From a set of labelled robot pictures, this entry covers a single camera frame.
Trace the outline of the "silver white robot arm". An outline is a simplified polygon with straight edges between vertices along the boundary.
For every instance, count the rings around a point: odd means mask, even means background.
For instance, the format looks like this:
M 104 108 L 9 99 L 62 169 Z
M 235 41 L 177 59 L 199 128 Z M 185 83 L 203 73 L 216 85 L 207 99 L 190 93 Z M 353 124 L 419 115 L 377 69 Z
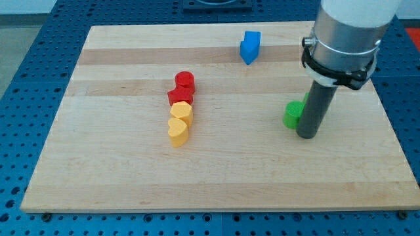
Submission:
M 301 63 L 317 84 L 361 89 L 401 0 L 322 0 Z

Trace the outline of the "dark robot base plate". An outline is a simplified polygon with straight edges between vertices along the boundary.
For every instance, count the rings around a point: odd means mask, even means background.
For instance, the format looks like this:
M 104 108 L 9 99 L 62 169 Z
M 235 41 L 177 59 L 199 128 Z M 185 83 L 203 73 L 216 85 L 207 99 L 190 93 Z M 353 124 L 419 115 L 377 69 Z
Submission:
M 252 0 L 183 0 L 184 12 L 199 10 L 251 10 Z

